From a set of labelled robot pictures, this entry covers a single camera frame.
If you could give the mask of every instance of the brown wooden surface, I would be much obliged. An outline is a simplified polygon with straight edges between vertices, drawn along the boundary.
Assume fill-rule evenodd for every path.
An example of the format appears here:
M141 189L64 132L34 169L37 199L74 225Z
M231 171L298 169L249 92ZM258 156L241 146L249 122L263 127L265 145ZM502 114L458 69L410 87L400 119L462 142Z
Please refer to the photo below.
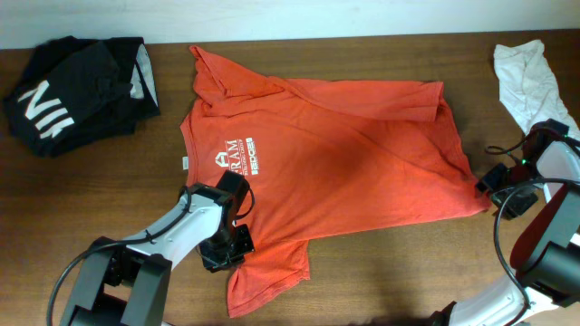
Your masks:
M444 81L463 148L480 177L503 159L485 156L483 147L506 147L521 136L498 101L495 44L514 46L536 38L546 44L561 97L579 119L580 31L201 46L280 77ZM100 141L56 159L37 158L7 135L0 115L0 323L43 324L54 281L74 256L98 236L122 238L141 230L175 204L186 179L179 124L195 99L194 60L187 44L151 45L148 50L162 115L141 123L133 136ZM0 94L16 83L30 53L0 52ZM508 253L540 207L502 225ZM227 273L206 272L191 254L171 276L165 320L178 325L344 325L379 316L428 316L476 294L503 273L493 249L490 213L315 240L309 251L311 281L236 320L227 317ZM58 296L58 318L76 274ZM580 320L580 308L544 312L530 320L573 325Z

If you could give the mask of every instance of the folded black shirt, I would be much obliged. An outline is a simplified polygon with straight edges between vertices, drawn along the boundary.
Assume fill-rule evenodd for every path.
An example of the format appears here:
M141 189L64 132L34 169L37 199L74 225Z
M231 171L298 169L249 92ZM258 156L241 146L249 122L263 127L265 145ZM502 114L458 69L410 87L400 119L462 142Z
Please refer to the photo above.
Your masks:
M160 114L143 39L69 36L38 46L5 114L39 156L132 134L138 120Z

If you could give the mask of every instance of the white cloth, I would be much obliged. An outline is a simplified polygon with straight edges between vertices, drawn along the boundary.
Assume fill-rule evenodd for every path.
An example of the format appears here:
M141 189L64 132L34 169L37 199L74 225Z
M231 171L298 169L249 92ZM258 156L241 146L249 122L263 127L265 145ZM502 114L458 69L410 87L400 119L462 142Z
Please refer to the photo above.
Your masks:
M547 65L540 40L513 48L497 45L493 57L499 100L525 133L536 122L552 118L570 127L569 137L580 140L580 130L560 100L556 77Z

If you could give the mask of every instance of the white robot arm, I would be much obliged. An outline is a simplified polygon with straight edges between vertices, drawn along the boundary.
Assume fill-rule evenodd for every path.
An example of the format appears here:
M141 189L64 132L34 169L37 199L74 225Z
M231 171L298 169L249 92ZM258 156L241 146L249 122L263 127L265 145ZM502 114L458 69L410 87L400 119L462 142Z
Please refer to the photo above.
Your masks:
M566 139L562 126L553 120L538 124L530 131L536 135L520 144L524 159L511 169L498 165L478 184L480 190L492 194L502 187L516 192L513 185L520 182L534 184L535 180L536 185L544 185L547 205L517 240L511 255L510 271L516 273L516 282L527 299L505 275L476 296L433 313L430 325L514 325L534 314L580 301L580 157L576 141L552 141L558 140L555 133ZM543 129L549 132L543 135ZM560 182L546 182L550 179ZM502 207L500 214L508 208L508 219L523 214L536 199L528 191L509 206L507 195L492 195L492 201Z
M54 298L64 277L84 259L62 326L161 325L171 271L191 250L199 246L203 264L212 273L242 264L244 255L254 251L247 226L235 226L247 214L237 214L247 192L253 207L247 181L226 171L215 187L185 188L173 209L136 235L121 241L97 239L54 286L47 324L52 325ZM132 288L126 302L103 291L104 284L121 283Z

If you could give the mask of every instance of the white printed logo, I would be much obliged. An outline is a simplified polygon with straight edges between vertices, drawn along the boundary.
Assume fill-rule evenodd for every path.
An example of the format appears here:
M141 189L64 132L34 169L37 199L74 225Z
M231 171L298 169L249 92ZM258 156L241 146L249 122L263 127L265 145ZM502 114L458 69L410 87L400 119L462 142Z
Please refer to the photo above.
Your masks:
M242 139L226 140L225 144L226 151L217 154L216 164L244 176L248 175L248 171L252 175L258 174L256 143L251 138L246 138L247 147Z
M226 152L219 152L216 156L216 164L218 164L222 168L227 168L229 164L226 163L226 157L227 157Z
M258 171L257 165L257 155L256 155L256 144L251 138L246 139L247 144L247 155L250 157L250 168L252 169L252 175L256 175Z
M32 120L45 110L48 110L52 107L56 107L61 104L61 100L54 99L36 105L40 100L40 98L43 97L43 94L48 89L48 86L49 86L48 81L41 81L38 84L38 87L36 87L31 91L27 91L18 99L18 102L21 102L32 96L32 99L30 99L30 102L26 107L26 111L24 112L24 116L27 119ZM49 136L55 138L61 131L63 131L64 128L73 125L74 120L72 117L68 117L64 120L60 120L54 123L59 117L68 114L69 111L65 107L62 107L60 109L55 108L51 113L47 114L42 119L40 119L40 121L36 122L34 126L38 129L39 132L44 127L52 124L52 126L50 126L45 132L40 134L40 139L45 139Z

